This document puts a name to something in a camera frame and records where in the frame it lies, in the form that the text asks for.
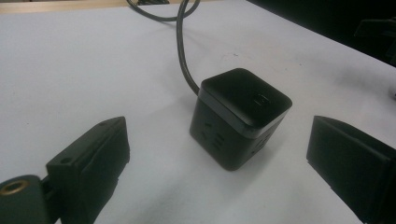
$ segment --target black device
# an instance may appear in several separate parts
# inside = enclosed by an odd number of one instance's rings
[[[342,121],[314,117],[309,164],[363,223],[396,223],[396,150]]]
[[[248,70],[204,80],[190,132],[226,170],[236,170],[262,149],[291,107],[289,97]]]
[[[125,118],[102,121],[47,163],[43,180],[23,175],[1,183],[0,223],[92,224],[129,158]]]

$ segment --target white surface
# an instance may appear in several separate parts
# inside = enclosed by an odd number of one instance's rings
[[[245,1],[202,3],[184,24],[197,83],[243,67],[293,101],[260,153],[227,172],[190,137],[196,96],[174,23],[128,7],[0,15],[0,182],[44,177],[91,126],[123,115],[132,159],[95,223],[360,223],[306,162],[312,119],[396,147],[396,69]]]

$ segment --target power cord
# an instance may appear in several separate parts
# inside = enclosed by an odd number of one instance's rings
[[[198,95],[199,92],[199,87],[197,84],[194,82],[192,79],[192,76],[190,74],[189,68],[187,66],[186,62],[186,56],[184,53],[184,44],[183,44],[183,19],[190,16],[190,14],[198,8],[198,5],[200,3],[200,0],[195,0],[194,4],[192,7],[186,11],[187,4],[189,3],[189,0],[183,0],[180,4],[178,13],[176,17],[159,17],[152,15],[148,13],[147,11],[141,9],[138,7],[132,0],[126,0],[128,4],[131,6],[132,9],[134,9],[137,13],[148,17],[154,21],[175,21],[176,22],[176,32],[177,32],[177,54],[178,54],[178,60],[180,63],[180,68],[181,71],[183,72],[183,76],[186,79],[187,83],[189,84],[190,88],[192,91]]]

